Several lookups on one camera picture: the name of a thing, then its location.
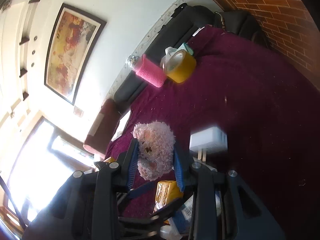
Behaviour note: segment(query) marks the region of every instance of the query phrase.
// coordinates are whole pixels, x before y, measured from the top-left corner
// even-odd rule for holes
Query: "black sofa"
[[[264,36],[256,19],[247,11],[230,11],[220,13],[225,22],[225,30],[255,43],[268,47],[268,40]],[[145,51],[148,59],[160,65],[167,47],[178,48],[187,42],[199,28],[205,25],[222,28],[221,17],[208,8],[197,5],[180,5],[172,15],[172,19],[162,26],[159,34]],[[131,71],[114,95],[114,101],[120,112],[126,111],[135,98],[146,87],[147,82],[136,77]]]

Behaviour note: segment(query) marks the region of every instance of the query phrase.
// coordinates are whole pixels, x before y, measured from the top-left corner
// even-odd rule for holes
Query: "barcode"
[[[188,207],[185,207],[182,211],[182,214],[184,216],[184,218],[188,221],[191,220],[191,216],[192,216],[192,206],[188,206]]]

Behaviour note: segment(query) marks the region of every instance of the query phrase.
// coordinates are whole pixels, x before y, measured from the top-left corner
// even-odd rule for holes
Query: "white box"
[[[194,152],[206,149],[207,154],[228,150],[227,135],[217,126],[210,127],[190,136],[189,149]]]

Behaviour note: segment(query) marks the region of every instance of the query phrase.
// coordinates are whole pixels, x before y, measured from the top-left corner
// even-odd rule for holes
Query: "silver bolt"
[[[234,171],[234,170],[228,171],[228,174],[229,174],[230,177],[238,176],[238,173],[236,171]]]
[[[157,231],[152,231],[148,233],[148,236],[155,236],[157,234]]]
[[[109,167],[112,168],[112,169],[116,169],[116,168],[119,167],[119,163],[117,163],[117,162],[110,163]]]
[[[80,178],[81,176],[82,176],[82,172],[81,171],[75,171],[73,173],[73,177],[75,177],[75,178]]]
[[[201,167],[201,163],[198,163],[198,162],[194,162],[192,163],[191,165],[194,169],[199,169]]]

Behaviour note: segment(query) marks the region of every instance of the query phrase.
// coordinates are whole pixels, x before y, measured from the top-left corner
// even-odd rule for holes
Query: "blue gripper pad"
[[[176,147],[173,148],[173,168],[176,176],[177,185],[181,192],[184,192],[185,184],[183,180],[183,172]]]
[[[134,177],[136,175],[136,170],[137,170],[137,166],[138,166],[138,152],[139,152],[139,143],[138,143],[138,141],[136,141],[136,143],[134,145],[134,149],[132,151],[132,156],[131,156],[131,160],[130,160],[130,164],[129,164],[129,168],[128,168],[127,186],[129,189],[132,188],[133,183],[134,183]]]

